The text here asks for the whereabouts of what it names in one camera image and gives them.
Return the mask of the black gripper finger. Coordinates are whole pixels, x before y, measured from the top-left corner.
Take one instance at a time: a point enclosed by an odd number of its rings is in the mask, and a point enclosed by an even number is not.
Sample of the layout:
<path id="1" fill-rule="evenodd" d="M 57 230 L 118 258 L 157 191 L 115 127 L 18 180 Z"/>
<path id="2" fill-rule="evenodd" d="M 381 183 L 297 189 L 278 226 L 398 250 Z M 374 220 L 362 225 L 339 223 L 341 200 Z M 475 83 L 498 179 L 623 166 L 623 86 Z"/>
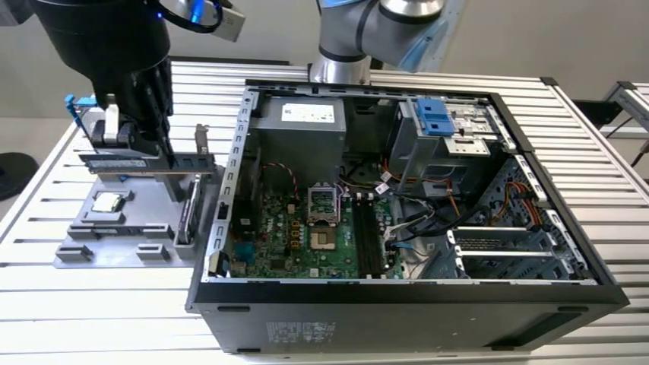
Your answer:
<path id="1" fill-rule="evenodd" d="M 167 168 L 173 167 L 173 149 L 169 141 L 169 122 L 167 117 L 173 114 L 171 102 L 171 68 L 170 61 L 162 60 L 153 71 L 153 93 L 155 100 L 155 143 L 158 152 L 163 156 Z"/>

